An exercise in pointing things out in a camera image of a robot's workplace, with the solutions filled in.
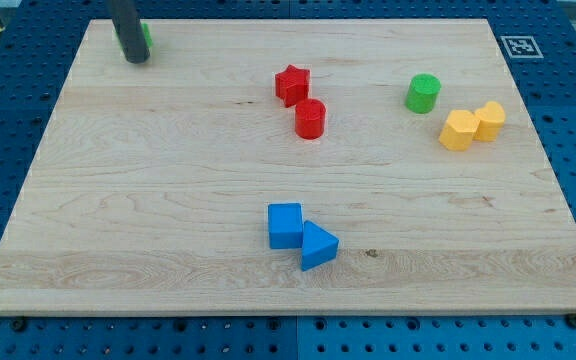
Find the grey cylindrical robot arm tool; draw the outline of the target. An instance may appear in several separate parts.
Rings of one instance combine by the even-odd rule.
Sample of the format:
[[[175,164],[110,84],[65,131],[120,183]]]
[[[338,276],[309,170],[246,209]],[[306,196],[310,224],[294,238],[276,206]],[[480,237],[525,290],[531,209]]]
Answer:
[[[125,59],[145,63],[150,57],[141,19],[134,0],[106,0],[108,12]]]

